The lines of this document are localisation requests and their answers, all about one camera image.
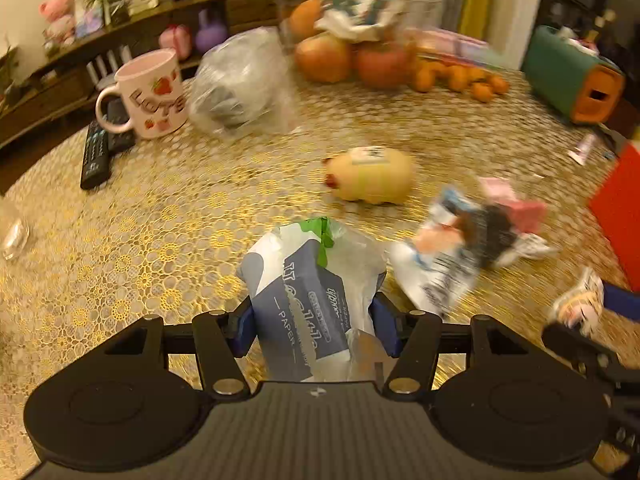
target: table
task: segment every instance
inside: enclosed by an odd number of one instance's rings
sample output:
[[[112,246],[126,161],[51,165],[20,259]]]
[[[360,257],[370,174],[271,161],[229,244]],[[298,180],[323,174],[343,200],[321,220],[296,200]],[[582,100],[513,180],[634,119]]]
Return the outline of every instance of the table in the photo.
[[[15,478],[37,461],[22,425],[37,384],[144,314],[172,324],[235,308],[246,295],[236,265],[278,224],[329,215],[399,240],[413,235],[443,184],[478,199],[478,176],[504,176],[548,203],[542,235],[561,251],[483,272],[451,322],[482,312],[541,344],[549,305],[582,266],[624,286],[586,207],[612,168],[604,147],[575,164],[566,152],[587,130],[553,117],[519,73],[507,78],[510,93],[487,105],[443,88],[385,94],[353,83],[302,85],[295,133],[225,146],[187,124],[118,156],[110,181],[92,192],[79,188],[84,129],[44,156],[8,192],[33,234],[25,254],[0,265],[0,476]],[[341,203],[324,187],[326,156],[370,144],[413,155],[417,179],[405,205]],[[524,185],[533,174],[545,178]],[[409,307],[392,269],[383,290]],[[638,325],[605,311],[596,339],[640,365]],[[198,384],[193,358],[170,363]],[[265,376],[257,348],[241,365],[253,384]],[[441,358],[436,385],[460,369],[459,360]]]

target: black remote control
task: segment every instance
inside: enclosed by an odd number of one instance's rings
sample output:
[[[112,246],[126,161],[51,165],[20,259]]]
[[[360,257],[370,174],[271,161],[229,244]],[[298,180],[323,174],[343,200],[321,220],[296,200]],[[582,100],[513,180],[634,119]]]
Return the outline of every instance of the black remote control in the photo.
[[[107,132],[93,120],[86,133],[80,187],[91,189],[100,186],[110,176]]]
[[[122,99],[117,98],[109,102],[107,105],[107,120],[113,124],[124,124],[129,120],[129,115],[125,110]],[[113,156],[133,146],[136,143],[136,134],[133,129],[123,134],[108,132],[108,139],[109,155]]]

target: red box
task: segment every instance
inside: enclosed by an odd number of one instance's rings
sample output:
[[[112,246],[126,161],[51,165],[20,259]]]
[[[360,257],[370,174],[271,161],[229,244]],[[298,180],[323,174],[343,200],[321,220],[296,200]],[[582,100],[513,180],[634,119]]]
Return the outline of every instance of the red box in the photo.
[[[631,289],[640,291],[640,153],[629,142],[589,208],[618,256]]]

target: metal screw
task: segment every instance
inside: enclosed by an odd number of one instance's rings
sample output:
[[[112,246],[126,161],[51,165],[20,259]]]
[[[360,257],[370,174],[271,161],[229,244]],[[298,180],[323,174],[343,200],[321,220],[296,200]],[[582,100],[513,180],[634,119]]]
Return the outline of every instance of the metal screw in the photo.
[[[601,368],[609,366],[609,356],[606,354],[598,354],[598,364]]]
[[[244,389],[244,384],[238,379],[218,379],[213,383],[213,391],[220,395],[239,394]]]
[[[389,389],[395,394],[414,394],[420,389],[420,383],[411,377],[397,377],[389,382]]]

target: mug handle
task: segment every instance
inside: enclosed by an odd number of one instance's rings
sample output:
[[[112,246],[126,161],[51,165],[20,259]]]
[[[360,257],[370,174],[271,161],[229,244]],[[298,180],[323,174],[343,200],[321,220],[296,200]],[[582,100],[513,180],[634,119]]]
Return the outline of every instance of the mug handle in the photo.
[[[120,90],[118,90],[118,85],[113,85],[105,88],[102,92],[100,92],[100,95],[98,95],[98,100],[95,102],[95,119],[98,121],[98,124],[100,124],[100,126],[102,126],[108,132],[111,132],[113,134],[123,134],[133,128],[133,119],[129,118],[129,120],[124,124],[113,124],[105,120],[102,116],[102,100],[110,94],[119,95],[122,98]]]

